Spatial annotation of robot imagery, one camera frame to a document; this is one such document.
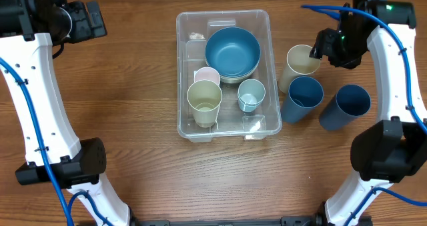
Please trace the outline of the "tall cream cup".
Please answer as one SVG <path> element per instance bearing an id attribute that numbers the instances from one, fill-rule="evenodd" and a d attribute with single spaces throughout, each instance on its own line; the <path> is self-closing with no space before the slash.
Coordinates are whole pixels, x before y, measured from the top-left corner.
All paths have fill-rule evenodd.
<path id="1" fill-rule="evenodd" d="M 196 124 L 202 128 L 209 128 L 217 121 L 222 90 L 213 81 L 196 81 L 187 90 L 187 101 Z"/>
<path id="2" fill-rule="evenodd" d="M 286 62 L 278 81 L 281 92 L 287 93 L 290 83 L 300 76 L 310 76 L 319 68 L 321 61 L 310 57 L 312 47 L 309 45 L 295 45 L 286 55 Z"/>

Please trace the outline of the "tall blue cup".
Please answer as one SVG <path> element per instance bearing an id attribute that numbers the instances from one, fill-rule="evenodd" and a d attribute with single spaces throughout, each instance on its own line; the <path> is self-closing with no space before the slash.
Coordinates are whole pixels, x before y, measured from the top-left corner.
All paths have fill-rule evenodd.
<path id="1" fill-rule="evenodd" d="M 359 85 L 341 87 L 319 116 L 320 125 L 327 131 L 341 129 L 365 115 L 371 107 L 369 93 Z"/>
<path id="2" fill-rule="evenodd" d="M 281 108 L 282 121 L 297 123 L 316 108 L 324 99 L 324 89 L 313 77 L 295 78 Z"/>

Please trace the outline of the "small grey cup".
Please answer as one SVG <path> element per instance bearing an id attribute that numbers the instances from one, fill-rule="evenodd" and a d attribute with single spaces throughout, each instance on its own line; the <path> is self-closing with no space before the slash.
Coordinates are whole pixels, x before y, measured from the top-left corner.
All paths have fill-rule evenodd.
<path id="1" fill-rule="evenodd" d="M 266 89 L 257 79 L 246 79 L 238 87 L 238 101 L 261 105 L 265 95 Z"/>

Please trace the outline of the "dark blue bowl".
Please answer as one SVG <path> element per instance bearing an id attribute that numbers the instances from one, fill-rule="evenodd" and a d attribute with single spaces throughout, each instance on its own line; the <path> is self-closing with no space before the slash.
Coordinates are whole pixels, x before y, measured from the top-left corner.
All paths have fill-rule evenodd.
<path id="1" fill-rule="evenodd" d="M 240 27 L 216 31 L 205 46 L 205 61 L 222 77 L 249 75 L 260 62 L 261 46 L 256 37 Z"/>

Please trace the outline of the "cream bowl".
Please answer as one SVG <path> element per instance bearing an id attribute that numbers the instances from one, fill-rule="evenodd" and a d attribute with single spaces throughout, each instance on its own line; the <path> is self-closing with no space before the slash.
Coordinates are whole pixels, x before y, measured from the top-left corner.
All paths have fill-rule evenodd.
<path id="1" fill-rule="evenodd" d="M 219 74 L 221 82 L 224 83 L 241 83 L 251 77 L 257 69 L 257 65 L 247 64 L 225 64 L 213 66 L 207 64 L 208 67 L 214 68 Z"/>

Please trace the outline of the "small pink cup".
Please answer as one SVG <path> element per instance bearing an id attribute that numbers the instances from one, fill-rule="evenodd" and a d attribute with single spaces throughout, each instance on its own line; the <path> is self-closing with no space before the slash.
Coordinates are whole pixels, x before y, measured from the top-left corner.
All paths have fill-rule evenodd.
<path id="1" fill-rule="evenodd" d="M 212 67 L 202 67 L 194 73 L 194 81 L 208 80 L 213 81 L 216 85 L 220 85 L 220 74 Z"/>

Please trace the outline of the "small light blue cup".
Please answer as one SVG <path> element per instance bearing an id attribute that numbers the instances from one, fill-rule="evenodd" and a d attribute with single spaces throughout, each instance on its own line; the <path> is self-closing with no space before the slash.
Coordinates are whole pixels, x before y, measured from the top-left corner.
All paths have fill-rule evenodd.
<path id="1" fill-rule="evenodd" d="M 254 111 L 260 104 L 249 104 L 244 101 L 238 101 L 240 109 L 245 113 L 250 113 Z"/>

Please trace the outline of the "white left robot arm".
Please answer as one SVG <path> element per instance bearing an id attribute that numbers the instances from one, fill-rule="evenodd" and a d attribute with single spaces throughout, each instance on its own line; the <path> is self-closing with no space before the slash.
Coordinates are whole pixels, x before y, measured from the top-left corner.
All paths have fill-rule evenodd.
<path id="1" fill-rule="evenodd" d="M 96 1 L 1 0 L 1 73 L 25 140 L 22 185 L 50 182 L 68 225 L 80 200 L 98 225 L 137 225 L 109 182 L 99 138 L 80 140 L 68 120 L 53 61 L 65 44 L 107 35 Z"/>

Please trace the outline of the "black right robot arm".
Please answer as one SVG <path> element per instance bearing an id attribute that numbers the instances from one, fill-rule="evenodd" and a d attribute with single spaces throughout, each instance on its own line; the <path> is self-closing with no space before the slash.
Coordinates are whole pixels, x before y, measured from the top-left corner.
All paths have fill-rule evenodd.
<path id="1" fill-rule="evenodd" d="M 312 225 L 371 225 L 364 211 L 382 192 L 414 175 L 426 162 L 426 108 L 418 84 L 413 4 L 353 0 L 343 6 L 314 5 L 338 22 L 318 33 L 310 57 L 327 57 L 353 69 L 363 54 L 374 62 L 376 123 L 352 142 L 352 172 L 312 217 Z"/>

